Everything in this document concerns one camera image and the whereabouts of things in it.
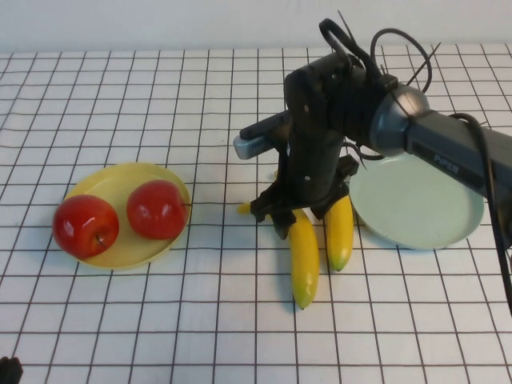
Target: grid pattern tablecloth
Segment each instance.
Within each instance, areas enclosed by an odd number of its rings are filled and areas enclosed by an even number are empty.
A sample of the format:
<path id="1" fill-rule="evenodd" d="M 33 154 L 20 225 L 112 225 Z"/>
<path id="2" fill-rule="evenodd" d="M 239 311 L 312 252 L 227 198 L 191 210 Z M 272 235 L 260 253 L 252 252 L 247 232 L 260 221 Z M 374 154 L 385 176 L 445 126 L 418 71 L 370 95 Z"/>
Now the grid pattern tablecloth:
<path id="1" fill-rule="evenodd" d="M 379 49 L 401 80 L 422 63 L 407 46 Z M 487 212 L 436 252 L 358 225 L 343 272 L 329 274 L 321 251 L 304 311 L 292 303 L 287 242 L 237 215 L 272 182 L 277 155 L 241 161 L 234 136 L 283 110 L 286 74 L 329 52 L 0 55 L 0 356 L 20 358 L 23 384 L 512 382 Z M 441 46 L 433 67 L 433 108 L 512 134 L 508 45 Z M 133 161 L 182 177 L 190 226 L 135 270 L 77 264 L 50 236 L 55 207 L 85 176 Z"/>

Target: banana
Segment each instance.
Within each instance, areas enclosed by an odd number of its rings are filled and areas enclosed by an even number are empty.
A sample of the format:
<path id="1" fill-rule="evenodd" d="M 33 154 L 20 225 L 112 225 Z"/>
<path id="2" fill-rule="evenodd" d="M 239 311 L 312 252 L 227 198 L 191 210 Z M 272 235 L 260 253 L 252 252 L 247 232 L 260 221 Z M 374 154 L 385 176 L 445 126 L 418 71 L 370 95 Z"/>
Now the banana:
<path id="1" fill-rule="evenodd" d="M 250 204 L 238 206 L 239 214 L 249 214 Z M 318 242 L 313 224 L 303 210 L 294 210 L 296 218 L 288 233 L 291 253 L 291 282 L 294 300 L 301 310 L 312 303 L 320 273 Z"/>
<path id="2" fill-rule="evenodd" d="M 330 267 L 339 272 L 350 260 L 354 246 L 354 217 L 349 196 L 330 208 L 325 223 L 327 258 Z"/>

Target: black object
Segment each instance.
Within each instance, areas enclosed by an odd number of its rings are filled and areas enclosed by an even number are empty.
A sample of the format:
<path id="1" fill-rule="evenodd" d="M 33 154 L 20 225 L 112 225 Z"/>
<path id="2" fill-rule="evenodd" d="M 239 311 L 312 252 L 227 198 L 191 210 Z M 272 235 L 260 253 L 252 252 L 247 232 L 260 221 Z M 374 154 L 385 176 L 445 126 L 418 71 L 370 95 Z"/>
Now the black object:
<path id="1" fill-rule="evenodd" d="M 0 384 L 19 384 L 23 368 L 17 358 L 0 358 Z"/>
<path id="2" fill-rule="evenodd" d="M 381 156 L 407 152 L 488 199 L 512 313 L 506 256 L 512 246 L 512 137 L 481 128 L 468 114 L 446 116 L 432 110 L 424 95 L 432 79 L 430 57 L 409 35 L 382 30 L 368 54 L 346 28 L 348 34 L 332 20 L 321 22 L 320 31 L 334 52 L 290 73 L 284 84 L 288 110 L 244 128 L 235 139 L 241 158 L 271 148 L 279 152 L 278 178 L 251 202 L 251 213 L 258 221 L 269 214 L 284 238 L 294 223 L 293 209 L 309 207 L 323 218 L 348 194 L 344 179 L 357 167 L 338 170 L 340 162 L 351 163 L 351 158 L 339 158 L 344 145 L 353 145 L 347 139 Z M 384 33 L 399 34 L 420 50 L 428 71 L 423 90 L 409 86 L 412 79 L 402 84 L 379 70 L 374 49 Z"/>

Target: plate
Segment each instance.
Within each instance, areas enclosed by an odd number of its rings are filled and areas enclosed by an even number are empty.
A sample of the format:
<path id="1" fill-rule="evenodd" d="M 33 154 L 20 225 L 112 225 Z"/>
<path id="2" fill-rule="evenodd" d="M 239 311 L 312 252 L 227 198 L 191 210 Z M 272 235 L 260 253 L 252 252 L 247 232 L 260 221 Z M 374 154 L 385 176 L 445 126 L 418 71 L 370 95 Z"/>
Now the plate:
<path id="1" fill-rule="evenodd" d="M 82 180 L 68 193 L 65 198 L 77 194 L 93 194 L 103 198 L 112 205 L 119 218 L 119 235 L 112 247 L 92 258 L 79 260 L 80 262 L 111 270 L 133 268 L 155 260 L 172 247 L 177 239 L 152 240 L 143 238 L 131 229 L 126 216 L 126 202 L 132 191 L 141 184 L 155 179 L 173 182 L 179 188 L 180 194 L 188 207 L 188 224 L 190 219 L 190 194 L 185 184 L 179 176 L 155 164 L 136 162 L 108 166 Z"/>
<path id="2" fill-rule="evenodd" d="M 410 154 L 365 162 L 350 179 L 350 199 L 370 230 L 395 245 L 445 248 L 482 221 L 483 197 Z"/>

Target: black cable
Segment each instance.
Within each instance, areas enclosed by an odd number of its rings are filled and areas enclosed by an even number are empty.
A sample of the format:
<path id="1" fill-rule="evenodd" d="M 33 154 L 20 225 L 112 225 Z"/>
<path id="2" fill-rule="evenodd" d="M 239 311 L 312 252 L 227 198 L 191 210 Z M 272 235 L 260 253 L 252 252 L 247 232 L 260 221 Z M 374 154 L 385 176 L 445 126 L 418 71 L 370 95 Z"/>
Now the black cable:
<path id="1" fill-rule="evenodd" d="M 499 266 L 502 272 L 503 285 L 505 286 L 506 301 L 509 305 L 510 314 L 512 314 L 512 285 L 510 283 L 510 272 L 506 256 L 505 243 L 503 241 L 502 232 L 499 225 L 499 212 L 496 205 L 494 195 L 494 167 L 489 157 L 486 138 L 483 135 L 482 127 L 478 120 L 469 114 L 456 113 L 451 117 L 467 121 L 467 127 L 475 140 L 480 154 L 482 155 L 482 163 L 485 175 L 487 203 L 489 206 L 490 222 L 493 229 L 494 242 L 496 243 L 496 251 L 498 253 Z"/>
<path id="2" fill-rule="evenodd" d="M 355 40 L 350 38 L 350 36 L 346 34 L 338 24 L 326 18 L 320 23 L 319 28 L 322 36 L 333 49 L 338 50 L 338 47 L 336 41 L 332 39 L 329 33 L 333 34 L 341 44 L 343 44 L 350 52 L 352 52 L 355 57 L 362 61 L 366 68 L 366 72 L 368 72 L 372 78 L 379 78 L 382 76 L 375 60 L 373 60 L 367 52 L 358 46 Z"/>
<path id="3" fill-rule="evenodd" d="M 382 76 L 382 72 L 377 66 L 377 62 L 375 60 L 375 47 L 377 45 L 377 40 L 384 34 L 397 34 L 399 36 L 402 36 L 405 40 L 409 41 L 423 56 L 425 59 L 424 63 L 420 66 L 420 69 L 414 73 L 413 77 L 409 80 L 407 85 L 409 85 L 415 78 L 418 76 L 418 73 L 421 71 L 421 69 L 426 65 L 427 69 L 427 78 L 426 83 L 422 89 L 422 92 L 425 93 L 430 87 L 430 84 L 432 83 L 432 64 L 430 63 L 430 57 L 434 54 L 434 52 L 429 56 L 428 53 L 423 49 L 423 47 L 417 42 L 412 36 L 407 34 L 406 32 L 403 32 L 402 30 L 397 30 L 396 28 L 385 28 L 383 30 L 380 30 L 375 34 L 375 36 L 372 38 L 371 45 L 370 45 L 370 54 L 365 52 L 355 41 L 354 36 L 350 32 L 350 28 L 345 22 L 345 19 L 342 16 L 343 23 L 345 24 L 345 27 L 347 28 L 350 35 L 348 35 L 338 24 L 333 22 L 332 20 L 326 18 L 323 20 L 320 25 L 320 32 L 322 33 L 322 36 L 326 40 L 326 42 L 333 48 L 342 58 L 346 59 L 347 55 L 346 52 L 343 50 L 341 45 L 345 46 L 354 56 L 356 56 L 359 60 L 362 61 L 366 72 L 372 79 L 377 79 Z"/>
<path id="4" fill-rule="evenodd" d="M 370 57 L 375 61 L 375 47 L 377 45 L 377 40 L 384 34 L 397 34 L 398 36 L 402 36 L 405 40 L 410 42 L 417 50 L 419 50 L 420 54 L 422 54 L 423 58 L 425 59 L 426 64 L 426 71 L 427 71 L 427 78 L 425 86 L 423 87 L 422 92 L 425 93 L 432 83 L 432 64 L 430 63 L 430 57 L 428 53 L 423 49 L 423 47 L 420 45 L 419 42 L 417 42 L 412 36 L 407 34 L 406 32 L 402 30 L 397 30 L 396 28 L 385 28 L 383 30 L 380 30 L 377 32 L 371 40 L 370 44 Z"/>

